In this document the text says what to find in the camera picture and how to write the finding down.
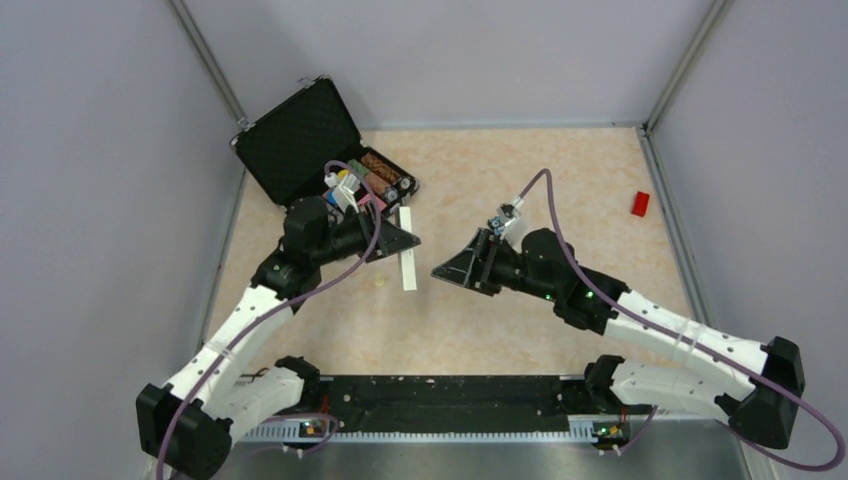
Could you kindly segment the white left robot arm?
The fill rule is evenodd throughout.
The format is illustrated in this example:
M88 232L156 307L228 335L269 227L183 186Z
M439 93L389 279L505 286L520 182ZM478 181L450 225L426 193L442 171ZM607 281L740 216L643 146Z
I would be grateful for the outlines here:
M285 357L259 379L241 383L248 364L302 304L365 263L420 244L374 205L350 206L332 216L320 196L288 208L277 248L258 266L225 322L163 385L146 385L136 398L140 446L167 470L210 479L235 443L274 414L308 413L319 404L318 370Z

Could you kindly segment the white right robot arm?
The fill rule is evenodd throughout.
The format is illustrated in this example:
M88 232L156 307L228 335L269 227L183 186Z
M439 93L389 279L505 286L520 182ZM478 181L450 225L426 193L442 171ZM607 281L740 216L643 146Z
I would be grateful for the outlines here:
M619 405L685 410L728 426L761 447L788 447L806 382L799 347L723 333L649 300L624 281L580 266L573 247L542 228L514 247L480 228L433 278L487 296L503 289L551 303L566 324L630 341L673 362L649 367L604 355L585 371L586 397L600 412Z

